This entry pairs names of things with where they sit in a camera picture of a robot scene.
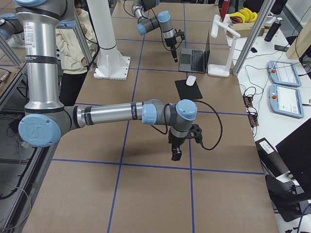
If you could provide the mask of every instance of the bottle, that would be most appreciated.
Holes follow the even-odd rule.
[[[272,24],[271,28],[269,29],[266,37],[264,38],[265,41],[270,42],[273,36],[276,34],[278,28],[281,26],[282,18],[276,18],[276,21]]]
[[[227,14],[230,6],[230,0],[224,0],[222,4],[222,9],[220,11],[220,17],[222,18],[222,21],[224,21],[225,15]]]

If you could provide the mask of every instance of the desk lamp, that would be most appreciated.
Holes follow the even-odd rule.
[[[210,32],[210,35],[212,37],[217,38],[219,26],[226,29],[227,31],[231,32],[231,34],[233,35],[232,45],[230,48],[230,52],[229,52],[229,56],[228,56],[226,65],[223,66],[223,65],[209,64],[207,72],[209,75],[213,75],[213,76],[228,77],[230,74],[230,67],[231,67],[231,62],[232,62],[232,58],[233,58],[233,52],[234,52],[235,44],[237,42],[237,38],[240,38],[241,35],[239,33],[237,33],[235,30],[233,30],[233,29],[229,28],[228,26],[226,26],[225,24],[223,24],[220,21],[219,15],[215,15],[214,20],[213,20],[212,29]]]

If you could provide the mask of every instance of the cardboard box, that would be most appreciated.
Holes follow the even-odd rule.
[[[248,37],[251,33],[252,27],[254,23],[236,23],[236,24],[229,24],[229,27],[235,30],[236,32],[240,33],[241,37]],[[264,27],[262,27],[259,31],[258,35],[263,35]],[[227,32],[227,35],[233,38],[233,35],[230,32]]]

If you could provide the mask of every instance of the blue joint cap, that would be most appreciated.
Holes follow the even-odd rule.
[[[181,100],[176,105],[177,113],[185,120],[195,120],[198,112],[198,107],[191,100]]]
[[[60,22],[56,28],[59,29],[74,29],[76,26],[76,21],[69,21],[69,22]]]
[[[154,125],[156,123],[156,119],[156,107],[152,103],[144,104],[142,106],[141,122],[146,125]]]
[[[160,23],[166,23],[170,21],[170,19],[171,19],[171,15],[170,15],[170,12],[168,11],[161,11],[159,14],[157,14],[157,20]]]
[[[140,35],[145,35],[147,33],[145,27],[141,23],[139,23],[136,27]]]
[[[47,0],[13,0],[15,3],[21,6],[39,6],[45,3]]]
[[[0,29],[0,35],[2,36],[4,40],[8,40],[11,37],[11,35],[8,32],[1,30],[1,29]]]
[[[58,124],[41,114],[25,116],[18,125],[18,132],[33,147],[48,147],[58,142],[61,137]]]
[[[0,18],[3,18],[3,19],[18,19],[18,17],[16,15],[14,15],[13,13],[6,13],[6,14],[3,14],[0,16]]]

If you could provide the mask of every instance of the banana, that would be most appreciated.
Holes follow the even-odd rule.
[[[252,13],[253,13],[254,18],[250,20],[250,22],[255,22],[258,17],[258,14],[256,12],[252,12]]]
[[[240,12],[230,14],[230,19],[232,23],[245,23],[246,21],[245,15]]]
[[[239,12],[245,16],[245,23],[247,23],[250,19],[249,13],[244,9],[239,10]]]
[[[251,21],[254,18],[253,12],[250,9],[246,8],[246,7],[244,7],[243,10],[248,12],[248,14],[250,16],[249,21]]]

